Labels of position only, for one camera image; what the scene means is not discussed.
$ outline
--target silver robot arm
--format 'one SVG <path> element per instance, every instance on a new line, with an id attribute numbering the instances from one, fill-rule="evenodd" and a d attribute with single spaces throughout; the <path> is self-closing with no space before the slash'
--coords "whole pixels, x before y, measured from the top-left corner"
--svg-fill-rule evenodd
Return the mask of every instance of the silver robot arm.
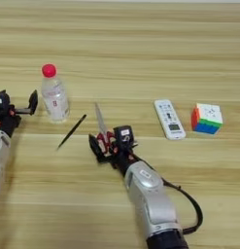
<path id="1" fill-rule="evenodd" d="M 128 168 L 124 180 L 130 199 L 142 218 L 146 239 L 163 231 L 182 230 L 162 179 L 154 170 L 140 160 Z"/>
<path id="2" fill-rule="evenodd" d="M 11 138 L 0 130 L 0 186 L 5 179 L 5 167 L 9 157 Z"/>
<path id="3" fill-rule="evenodd" d="M 27 108 L 16 109 L 11 104 L 10 96 L 5 90 L 0 91 L 0 187 L 5 178 L 5 167 L 9 157 L 11 138 L 21 121 L 21 114 L 33 115 L 38 105 L 37 90 L 29 98 Z"/>
<path id="4" fill-rule="evenodd" d="M 144 161 L 132 163 L 124 176 L 149 249 L 189 249 L 175 207 L 160 176 Z"/>

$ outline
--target black cable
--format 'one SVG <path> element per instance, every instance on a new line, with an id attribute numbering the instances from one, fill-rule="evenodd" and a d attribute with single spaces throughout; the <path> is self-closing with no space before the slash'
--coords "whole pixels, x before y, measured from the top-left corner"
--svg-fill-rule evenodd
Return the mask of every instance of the black cable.
<path id="1" fill-rule="evenodd" d="M 135 154 L 133 154 L 132 152 L 128 151 L 129 154 L 137 159 L 137 160 L 141 160 L 143 161 L 144 163 L 146 163 L 152 170 L 154 170 L 145 160 L 142 160 L 141 158 L 139 158 L 138 156 L 136 156 Z M 192 204 L 192 206 L 194 207 L 194 210 L 196 212 L 196 216 L 197 216 L 197 223 L 195 226 L 193 227 L 190 227 L 190 228 L 186 228 L 186 229 L 183 229 L 183 234 L 191 234 L 195 231 L 197 231 L 199 229 L 199 227 L 202 225 L 203 223 L 203 213 L 202 213 L 202 210 L 201 210 L 201 207 L 200 205 L 197 203 L 197 201 L 192 197 L 190 196 L 186 191 L 182 190 L 181 186 L 176 186 L 176 185 L 173 185 L 172 183 L 166 181 L 164 178 L 161 178 L 162 181 L 163 181 L 163 185 L 165 187 L 169 187 L 169 188 L 172 188 L 172 189 L 175 189 L 177 191 L 179 191 L 180 193 L 182 193 Z"/>

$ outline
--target black pen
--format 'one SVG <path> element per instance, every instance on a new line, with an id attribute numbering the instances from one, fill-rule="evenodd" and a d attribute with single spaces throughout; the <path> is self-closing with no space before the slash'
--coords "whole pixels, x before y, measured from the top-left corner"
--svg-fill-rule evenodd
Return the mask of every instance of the black pen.
<path id="1" fill-rule="evenodd" d="M 82 123 L 82 121 L 86 118 L 86 114 L 84 114 L 79 121 L 76 123 L 76 125 L 69 131 L 69 133 L 64 137 L 64 139 L 61 141 L 61 143 L 58 145 L 56 150 L 60 149 L 60 147 L 68 140 L 68 138 L 74 133 L 74 131 L 78 128 L 78 126 Z"/>

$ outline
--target plastic water bottle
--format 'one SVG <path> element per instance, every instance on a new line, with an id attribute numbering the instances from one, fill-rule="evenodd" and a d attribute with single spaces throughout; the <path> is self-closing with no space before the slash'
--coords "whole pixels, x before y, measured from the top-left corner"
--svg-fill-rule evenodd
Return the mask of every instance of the plastic water bottle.
<path id="1" fill-rule="evenodd" d="M 46 109 L 54 122 L 65 121 L 69 115 L 69 104 L 65 87 L 56 77 L 56 69 L 52 64 L 42 67 L 44 79 L 42 82 L 42 96 Z"/>

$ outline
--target bottle label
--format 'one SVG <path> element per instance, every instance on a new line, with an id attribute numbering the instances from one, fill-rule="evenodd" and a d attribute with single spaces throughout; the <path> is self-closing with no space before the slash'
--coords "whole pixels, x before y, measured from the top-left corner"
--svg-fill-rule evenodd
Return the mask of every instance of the bottle label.
<path id="1" fill-rule="evenodd" d="M 47 112 L 54 121 L 64 120 L 69 112 L 69 104 L 65 95 L 45 98 Z"/>

